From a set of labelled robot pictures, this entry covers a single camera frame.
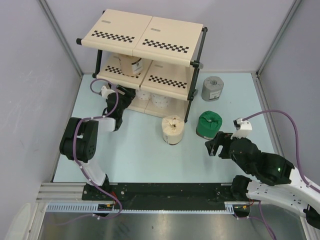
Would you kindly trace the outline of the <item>white flowered paper roll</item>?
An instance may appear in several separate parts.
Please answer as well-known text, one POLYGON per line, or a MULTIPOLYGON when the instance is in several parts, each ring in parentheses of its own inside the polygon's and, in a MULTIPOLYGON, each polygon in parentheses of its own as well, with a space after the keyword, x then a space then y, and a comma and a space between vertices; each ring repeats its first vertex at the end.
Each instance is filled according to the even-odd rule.
POLYGON ((160 109, 165 109, 171 104, 172 98, 168 97, 168 96, 152 93, 151 94, 151 101, 155 107, 160 108, 160 109))

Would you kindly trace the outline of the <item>white dotted paper roll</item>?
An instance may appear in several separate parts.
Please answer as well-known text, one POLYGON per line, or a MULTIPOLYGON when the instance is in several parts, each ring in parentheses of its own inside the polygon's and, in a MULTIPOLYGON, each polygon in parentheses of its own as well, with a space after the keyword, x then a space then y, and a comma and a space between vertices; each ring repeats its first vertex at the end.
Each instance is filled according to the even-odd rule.
POLYGON ((135 96, 141 101, 147 101, 151 98, 151 93, 145 90, 136 89, 135 96))

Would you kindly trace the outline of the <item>cream paper roll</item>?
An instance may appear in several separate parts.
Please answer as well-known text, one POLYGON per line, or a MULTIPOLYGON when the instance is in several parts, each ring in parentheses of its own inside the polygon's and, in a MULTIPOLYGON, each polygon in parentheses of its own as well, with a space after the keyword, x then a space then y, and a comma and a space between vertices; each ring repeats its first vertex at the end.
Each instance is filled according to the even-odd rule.
POLYGON ((163 140, 169 145, 176 145, 184 136, 185 122, 177 115, 169 115, 162 119, 161 128, 163 140))

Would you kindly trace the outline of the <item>brown paper roll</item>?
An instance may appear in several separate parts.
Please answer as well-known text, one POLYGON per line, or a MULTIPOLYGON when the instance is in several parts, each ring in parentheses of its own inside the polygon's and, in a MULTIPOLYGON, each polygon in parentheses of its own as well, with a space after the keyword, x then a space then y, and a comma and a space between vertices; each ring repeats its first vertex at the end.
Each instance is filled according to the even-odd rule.
POLYGON ((136 76, 143 70, 143 59, 136 56, 118 54, 120 69, 126 76, 136 76))

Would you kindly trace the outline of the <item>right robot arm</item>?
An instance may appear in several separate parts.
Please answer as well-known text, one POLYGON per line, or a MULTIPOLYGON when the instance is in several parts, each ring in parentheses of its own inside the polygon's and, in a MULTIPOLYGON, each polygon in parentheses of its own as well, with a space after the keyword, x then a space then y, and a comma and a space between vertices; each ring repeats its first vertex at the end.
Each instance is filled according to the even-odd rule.
POLYGON ((210 156, 231 159, 244 171, 231 184, 230 194, 235 200, 267 202, 305 218, 309 225, 319 229, 320 194, 302 180, 290 161, 259 150, 248 138, 232 137, 222 131, 206 141, 205 146, 210 156))

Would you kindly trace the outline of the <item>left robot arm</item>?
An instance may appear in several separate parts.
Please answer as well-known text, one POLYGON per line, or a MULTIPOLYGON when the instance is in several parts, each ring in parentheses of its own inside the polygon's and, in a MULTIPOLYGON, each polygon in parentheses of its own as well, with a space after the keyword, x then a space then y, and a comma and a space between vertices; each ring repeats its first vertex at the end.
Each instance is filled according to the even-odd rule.
POLYGON ((94 186, 93 194, 100 200, 110 196, 111 188, 105 184, 107 175, 94 159, 97 148, 98 130, 115 132, 123 123, 123 113, 136 97, 133 88, 118 85, 116 90, 102 86, 98 93, 106 101, 106 108, 99 119, 82 120, 71 117, 62 136, 59 151, 68 160, 74 161, 87 178, 87 183, 94 186))

